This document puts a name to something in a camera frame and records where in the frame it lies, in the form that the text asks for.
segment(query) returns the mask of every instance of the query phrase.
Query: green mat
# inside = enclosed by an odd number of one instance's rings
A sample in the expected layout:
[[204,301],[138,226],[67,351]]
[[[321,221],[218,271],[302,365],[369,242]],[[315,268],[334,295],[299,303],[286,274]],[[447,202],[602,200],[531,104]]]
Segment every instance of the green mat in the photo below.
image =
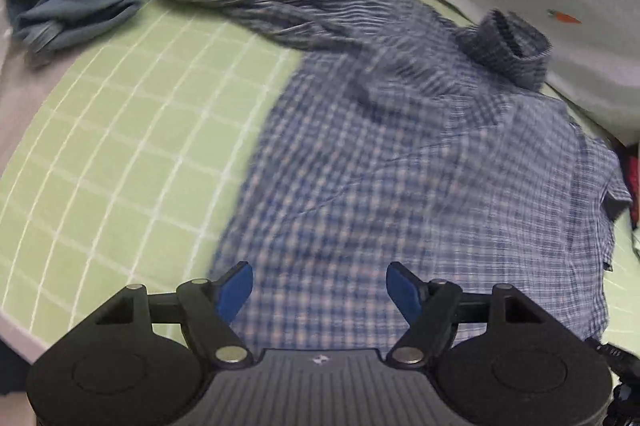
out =
[[[0,180],[0,319],[52,343],[128,283],[166,292],[204,275],[260,126],[300,57],[165,0],[95,42]],[[626,296],[638,301],[640,267],[624,226],[607,290],[612,329],[632,346],[640,310]]]

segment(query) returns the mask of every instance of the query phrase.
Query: black circular motor cover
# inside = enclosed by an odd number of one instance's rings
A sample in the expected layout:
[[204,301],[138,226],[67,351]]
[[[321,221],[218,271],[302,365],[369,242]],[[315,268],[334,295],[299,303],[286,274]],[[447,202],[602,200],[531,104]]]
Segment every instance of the black circular motor cover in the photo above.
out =
[[43,426],[156,426],[185,413],[202,382],[196,357],[123,327],[72,331],[36,361],[27,394]]
[[453,409],[491,426],[600,424],[611,392],[599,355],[568,330],[528,323],[460,343],[436,378]]

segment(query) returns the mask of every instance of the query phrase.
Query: gray plastic panel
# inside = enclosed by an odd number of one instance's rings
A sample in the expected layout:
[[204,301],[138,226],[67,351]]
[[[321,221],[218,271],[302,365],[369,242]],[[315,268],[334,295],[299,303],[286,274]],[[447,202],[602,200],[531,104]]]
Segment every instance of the gray plastic panel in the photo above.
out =
[[418,372],[395,370],[375,350],[267,350],[218,374],[175,426],[471,426]]

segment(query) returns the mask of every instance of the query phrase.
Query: blue plaid fabric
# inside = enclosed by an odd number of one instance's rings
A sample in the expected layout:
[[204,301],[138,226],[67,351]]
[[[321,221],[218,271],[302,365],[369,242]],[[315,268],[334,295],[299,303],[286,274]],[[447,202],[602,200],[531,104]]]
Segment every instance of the blue plaid fabric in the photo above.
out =
[[406,329],[392,260],[471,292],[513,283],[581,338],[603,332],[628,193],[615,154],[538,92],[536,29],[498,11],[457,28],[418,0],[184,1],[308,50],[212,266],[254,267],[234,322],[254,351],[388,349]]

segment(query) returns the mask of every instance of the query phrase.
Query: white logo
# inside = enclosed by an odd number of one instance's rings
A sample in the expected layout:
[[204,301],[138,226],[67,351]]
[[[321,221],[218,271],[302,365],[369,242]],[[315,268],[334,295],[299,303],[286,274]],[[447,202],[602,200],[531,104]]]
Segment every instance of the white logo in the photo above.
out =
[[322,364],[325,364],[327,361],[330,361],[330,359],[331,358],[327,358],[324,354],[320,354],[315,358],[311,358],[311,361],[313,361],[317,365],[322,365]]

